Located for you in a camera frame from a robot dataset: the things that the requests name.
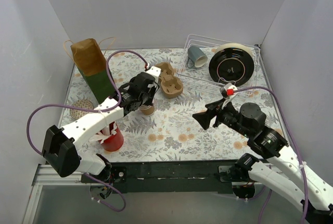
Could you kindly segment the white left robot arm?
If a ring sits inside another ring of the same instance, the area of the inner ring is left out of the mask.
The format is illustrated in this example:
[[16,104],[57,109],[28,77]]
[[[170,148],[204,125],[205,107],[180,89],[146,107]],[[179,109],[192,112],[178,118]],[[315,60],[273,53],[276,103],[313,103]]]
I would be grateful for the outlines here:
[[42,148],[44,159],[60,177],[81,172],[93,175],[99,182],[106,182],[111,175],[107,159],[100,154],[84,154],[80,149],[111,123],[141,106],[152,105],[160,73],[160,68],[151,67],[120,88],[119,96],[108,97],[94,113],[86,114],[61,128],[50,127]]

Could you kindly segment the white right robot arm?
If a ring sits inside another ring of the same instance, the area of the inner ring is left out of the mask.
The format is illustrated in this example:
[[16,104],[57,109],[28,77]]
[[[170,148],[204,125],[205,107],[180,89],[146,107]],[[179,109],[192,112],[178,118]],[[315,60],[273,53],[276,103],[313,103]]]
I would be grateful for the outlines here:
[[246,153],[233,167],[239,180],[252,179],[269,187],[298,210],[305,211],[309,223],[332,223],[332,186],[304,162],[299,162],[287,140],[266,126],[266,115],[257,104],[245,103],[236,110],[230,100],[221,99],[205,107],[205,112],[193,114],[203,129],[208,129],[214,118],[213,127],[224,124],[247,137],[252,151],[283,172],[278,174]]

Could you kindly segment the stack of kraft paper cups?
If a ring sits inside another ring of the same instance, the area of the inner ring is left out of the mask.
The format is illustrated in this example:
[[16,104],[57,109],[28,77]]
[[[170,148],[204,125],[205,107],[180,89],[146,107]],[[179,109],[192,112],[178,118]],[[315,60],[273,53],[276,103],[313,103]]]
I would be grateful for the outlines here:
[[149,105],[143,104],[139,107],[141,113],[146,116],[151,116],[155,112],[155,106],[154,103],[151,103]]

